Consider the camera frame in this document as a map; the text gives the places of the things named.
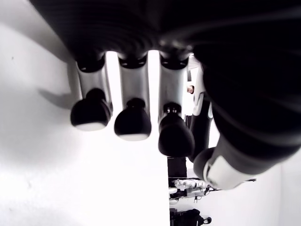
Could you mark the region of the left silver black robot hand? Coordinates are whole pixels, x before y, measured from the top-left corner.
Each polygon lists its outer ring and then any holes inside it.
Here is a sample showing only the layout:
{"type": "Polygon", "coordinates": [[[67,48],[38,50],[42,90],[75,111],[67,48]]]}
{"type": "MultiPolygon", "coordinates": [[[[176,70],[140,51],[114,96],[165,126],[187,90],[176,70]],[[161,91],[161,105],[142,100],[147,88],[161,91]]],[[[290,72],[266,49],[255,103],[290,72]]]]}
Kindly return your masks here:
{"type": "Polygon", "coordinates": [[[104,127],[112,103],[104,54],[118,54],[123,111],[115,133],[150,134],[146,61],[159,52],[158,149],[189,157],[232,189],[301,147],[298,0],[34,0],[77,62],[74,126],[104,127]]]}

